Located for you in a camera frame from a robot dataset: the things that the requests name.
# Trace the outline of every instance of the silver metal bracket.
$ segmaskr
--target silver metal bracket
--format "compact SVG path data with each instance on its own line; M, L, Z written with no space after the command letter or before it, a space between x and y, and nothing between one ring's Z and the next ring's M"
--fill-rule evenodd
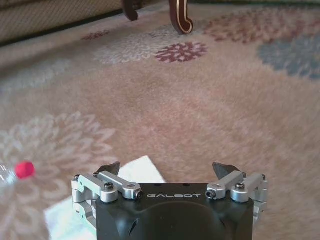
M249 198L253 200L253 225L258 222L261 212L267 208L269 183L266 176L253 173L246 177L241 171L233 171L217 182L209 183L206 188L206 197L219 200L226 197L230 191L231 199L237 203L245 203Z
M73 209L81 215L84 224L94 234L97 234L95 215L95 201L100 198L104 203L112 203L119 197L128 200L139 199L143 192L141 186L135 182L128 182L108 171L76 175L72 182Z

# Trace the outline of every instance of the red flower pattern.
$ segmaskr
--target red flower pattern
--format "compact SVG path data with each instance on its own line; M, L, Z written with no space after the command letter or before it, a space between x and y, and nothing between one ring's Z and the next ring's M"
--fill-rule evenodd
M232 13L212 20L204 34L215 41L233 41L244 44L261 41L271 43L275 39L291 41L299 35L320 32L320 19L300 8L260 8Z
M207 47L199 42L177 43L163 48L156 53L155 58L160 62L188 62L200 58L207 52Z
M103 37L104 35L107 35L109 33L108 30L103 31L97 31L97 32L91 32L88 35L81 38L82 40L94 40Z

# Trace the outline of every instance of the plastic bottle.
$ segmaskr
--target plastic bottle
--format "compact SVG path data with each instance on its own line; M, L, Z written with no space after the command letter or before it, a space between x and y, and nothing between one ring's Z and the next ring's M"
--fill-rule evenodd
M26 179L35 174L35 166L30 161L23 161L14 167L0 164L0 195L6 187L12 186L18 180Z

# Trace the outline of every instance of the red bottle cap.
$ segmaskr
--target red bottle cap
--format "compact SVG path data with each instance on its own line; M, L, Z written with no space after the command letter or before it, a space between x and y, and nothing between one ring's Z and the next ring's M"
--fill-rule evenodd
M26 179L35 174L35 166L30 161L18 163L14 168L15 175L18 179Z

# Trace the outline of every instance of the carpet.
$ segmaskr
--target carpet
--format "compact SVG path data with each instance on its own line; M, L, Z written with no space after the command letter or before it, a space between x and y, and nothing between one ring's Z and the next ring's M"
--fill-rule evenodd
M320 9L190 4L183 36L168 11L0 49L0 159L37 169L0 203L0 239L48 239L73 175L144 155L167 182L215 181L212 162L263 173L254 238L320 237Z

